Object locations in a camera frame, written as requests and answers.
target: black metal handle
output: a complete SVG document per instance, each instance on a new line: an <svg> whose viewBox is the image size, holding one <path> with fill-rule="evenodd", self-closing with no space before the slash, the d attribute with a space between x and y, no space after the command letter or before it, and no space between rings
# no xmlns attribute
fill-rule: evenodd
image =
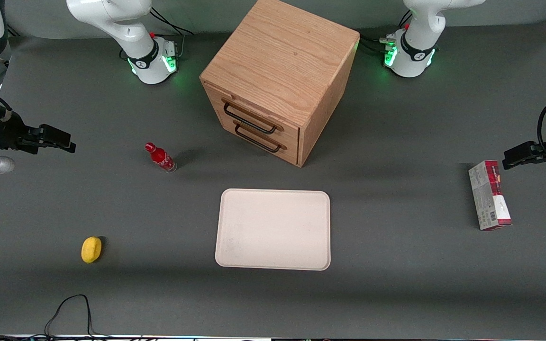
<svg viewBox="0 0 546 341"><path fill-rule="evenodd" d="M259 132L262 132L263 134L267 134L267 135L273 134L273 132L275 132L275 130L277 129L277 126L273 126L273 128L271 128L271 130L265 130L264 128L261 128L261 127L259 127L257 125L254 125L254 123L252 123L250 121L247 121L246 119L243 119L243 118L237 116L236 114L233 114L232 112L230 112L228 110L229 106L230 106L230 103L225 102L225 107L223 108L223 110L225 111L225 114L231 116L234 119L238 119L244 125L250 126L250 127L254 128L254 129L258 130Z"/></svg>
<svg viewBox="0 0 546 341"><path fill-rule="evenodd" d="M239 129L240 129L241 125L236 125L236 134L237 136L240 136L242 138L244 138L245 140L248 140L249 142L255 144L255 145L258 145L258 147L261 147L262 149L265 149L265 151L268 151L269 153L277 153L282 147L281 145L277 145L277 148L273 149L273 148L269 148L267 147L266 145L254 140L254 138L251 138L249 136L247 136L246 134L242 134L239 132Z"/></svg>

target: drawer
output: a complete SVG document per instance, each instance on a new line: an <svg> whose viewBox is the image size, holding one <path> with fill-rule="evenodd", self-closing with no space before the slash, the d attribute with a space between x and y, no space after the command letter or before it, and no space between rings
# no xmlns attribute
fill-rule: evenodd
<svg viewBox="0 0 546 341"><path fill-rule="evenodd" d="M225 130L275 156L297 164L299 129L238 103L232 96L204 84Z"/></svg>

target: wooden cabinet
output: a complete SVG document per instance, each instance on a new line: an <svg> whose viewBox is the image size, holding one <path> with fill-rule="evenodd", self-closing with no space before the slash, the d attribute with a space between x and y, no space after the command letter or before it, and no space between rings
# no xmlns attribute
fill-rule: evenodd
<svg viewBox="0 0 546 341"><path fill-rule="evenodd" d="M303 166L343 93L359 33L258 0L200 76L223 128Z"/></svg>

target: green led light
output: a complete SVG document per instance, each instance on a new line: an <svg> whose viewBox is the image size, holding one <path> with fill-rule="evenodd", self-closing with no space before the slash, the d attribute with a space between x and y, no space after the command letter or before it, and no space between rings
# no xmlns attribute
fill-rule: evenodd
<svg viewBox="0 0 546 341"><path fill-rule="evenodd" d="M176 71L176 59L173 57L166 57L161 56L161 60L165 63L165 67L167 67L167 70L172 73Z"/></svg>
<svg viewBox="0 0 546 341"><path fill-rule="evenodd" d="M394 46L390 51L386 53L385 64L387 66L393 65L393 62L395 61L395 56L397 56L397 48Z"/></svg>
<svg viewBox="0 0 546 341"><path fill-rule="evenodd" d="M431 56L429 56L429 61L427 62L427 66L431 65L431 61L433 60L434 54L435 54L435 48L433 48L433 51L431 51Z"/></svg>
<svg viewBox="0 0 546 341"><path fill-rule="evenodd" d="M130 58L127 59L127 63L130 64L130 67L132 68L132 73L136 75L136 70L134 70L134 65L132 65Z"/></svg>

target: gray wall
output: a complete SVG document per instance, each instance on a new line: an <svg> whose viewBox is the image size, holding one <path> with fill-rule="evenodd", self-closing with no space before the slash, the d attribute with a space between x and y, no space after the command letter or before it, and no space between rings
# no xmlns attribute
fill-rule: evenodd
<svg viewBox="0 0 546 341"><path fill-rule="evenodd" d="M351 28L396 24L406 8L401 0L284 0ZM153 0L172 23L195 32L230 32L255 0ZM65 0L8 0L9 24L22 35L69 39L106 36L76 21ZM470 9L446 12L449 26L528 24L546 20L546 0L487 0ZM153 17L141 20L148 30L171 33Z"/></svg>

